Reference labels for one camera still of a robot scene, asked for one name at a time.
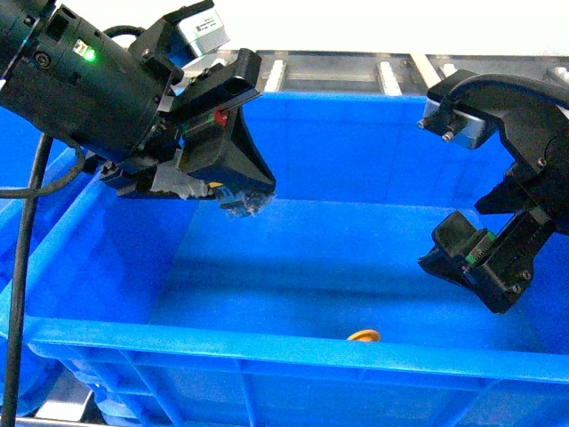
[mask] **screw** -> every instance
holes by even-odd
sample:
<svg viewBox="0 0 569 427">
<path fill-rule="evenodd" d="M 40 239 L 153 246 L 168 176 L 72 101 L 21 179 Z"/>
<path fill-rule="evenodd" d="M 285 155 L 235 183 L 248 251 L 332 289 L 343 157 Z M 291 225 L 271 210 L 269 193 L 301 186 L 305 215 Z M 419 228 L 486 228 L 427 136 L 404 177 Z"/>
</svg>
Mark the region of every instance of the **screw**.
<svg viewBox="0 0 569 427">
<path fill-rule="evenodd" d="M 447 132 L 443 135 L 443 141 L 444 142 L 450 142 L 454 139 L 454 133 L 452 132 Z"/>
<path fill-rule="evenodd" d="M 48 68 L 52 64 L 52 58 L 47 53 L 38 52 L 34 55 L 34 59 L 41 68 Z"/>
</svg>

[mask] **black cable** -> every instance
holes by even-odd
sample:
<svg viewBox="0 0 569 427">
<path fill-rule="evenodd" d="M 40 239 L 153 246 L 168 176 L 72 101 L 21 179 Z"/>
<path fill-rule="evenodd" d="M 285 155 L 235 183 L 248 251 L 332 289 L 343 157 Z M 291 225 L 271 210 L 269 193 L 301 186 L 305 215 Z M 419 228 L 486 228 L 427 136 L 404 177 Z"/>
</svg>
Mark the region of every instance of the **black cable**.
<svg viewBox="0 0 569 427">
<path fill-rule="evenodd" d="M 37 189 L 40 189 L 42 186 L 52 143 L 53 138 L 42 133 L 37 145 L 32 173 L 29 178 L 28 188 L 31 190 L 37 191 Z M 32 228 L 34 219 L 36 218 L 36 209 L 37 198 L 28 198 L 24 201 L 12 280 L 10 329 L 8 330 L 8 350 L 6 352 L 6 372 L 4 374 L 2 427 L 14 427 L 16 424 L 16 410 L 18 406 L 18 394 L 20 392 L 21 345 L 24 329 L 28 258 Z"/>
<path fill-rule="evenodd" d="M 70 141 L 67 142 L 67 145 L 75 150 L 75 157 L 77 161 L 63 177 L 39 189 L 33 187 L 28 187 L 27 189 L 0 189 L 0 199 L 45 197 L 70 184 L 83 171 L 85 165 L 85 154 L 77 142 Z"/>
<path fill-rule="evenodd" d="M 135 36 L 140 37 L 146 29 L 142 27 L 134 27 L 132 25 L 117 25 L 116 27 L 111 27 L 103 31 L 110 38 L 115 38 L 119 36 Z"/>
<path fill-rule="evenodd" d="M 445 100 L 446 102 L 451 102 L 456 105 L 466 93 L 486 86 L 503 87 L 534 98 L 552 102 L 564 109 L 569 109 L 569 90 L 550 83 L 532 80 L 531 78 L 502 74 L 482 74 L 467 78 L 456 85 L 445 96 Z"/>
</svg>

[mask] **orange object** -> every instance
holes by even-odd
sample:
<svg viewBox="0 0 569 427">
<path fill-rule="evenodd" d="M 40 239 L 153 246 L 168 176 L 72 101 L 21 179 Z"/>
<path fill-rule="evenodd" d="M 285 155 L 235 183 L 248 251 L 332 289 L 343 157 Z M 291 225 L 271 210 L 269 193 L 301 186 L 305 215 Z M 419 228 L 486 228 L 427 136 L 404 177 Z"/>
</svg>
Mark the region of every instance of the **orange object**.
<svg viewBox="0 0 569 427">
<path fill-rule="evenodd" d="M 381 341 L 381 334 L 373 329 L 366 329 L 364 331 L 356 332 L 348 338 L 349 341 L 360 342 L 379 342 Z"/>
</svg>

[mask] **blue plastic crate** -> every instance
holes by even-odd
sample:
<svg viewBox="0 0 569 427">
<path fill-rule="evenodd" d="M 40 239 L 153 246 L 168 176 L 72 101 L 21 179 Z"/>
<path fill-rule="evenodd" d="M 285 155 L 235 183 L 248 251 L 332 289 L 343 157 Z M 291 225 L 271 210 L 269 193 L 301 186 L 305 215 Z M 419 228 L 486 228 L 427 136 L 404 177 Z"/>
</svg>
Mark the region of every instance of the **blue plastic crate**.
<svg viewBox="0 0 569 427">
<path fill-rule="evenodd" d="M 28 345 L 121 425 L 566 425 L 569 239 L 549 241 L 503 316 L 424 274 L 453 209 L 503 223 L 471 207 L 511 157 L 496 139 L 467 151 L 417 130 L 423 105 L 249 104 L 278 178 L 255 219 L 94 182 L 32 257 Z M 346 341 L 367 328 L 382 342 Z"/>
<path fill-rule="evenodd" d="M 0 143 L 0 186 L 26 187 L 39 132 L 23 119 L 4 109 L 0 109 L 0 125 L 3 131 Z M 75 161 L 75 154 L 72 150 L 65 149 L 65 145 L 60 142 L 54 143 L 45 181 L 60 178 Z M 89 180 L 88 176 L 82 176 L 61 192 L 40 199 L 32 236 L 32 251 L 65 213 Z M 0 289 L 4 289 L 12 279 L 14 251 L 22 206 L 23 201 L 21 200 L 0 200 Z M 1 315 L 6 317 L 8 310 L 9 305 L 3 306 Z M 5 353 L 6 340 L 0 339 L 0 399 L 4 390 Z M 41 359 L 29 349 L 24 349 L 19 415 L 29 414 L 41 405 L 60 370 L 59 363 Z"/>
</svg>

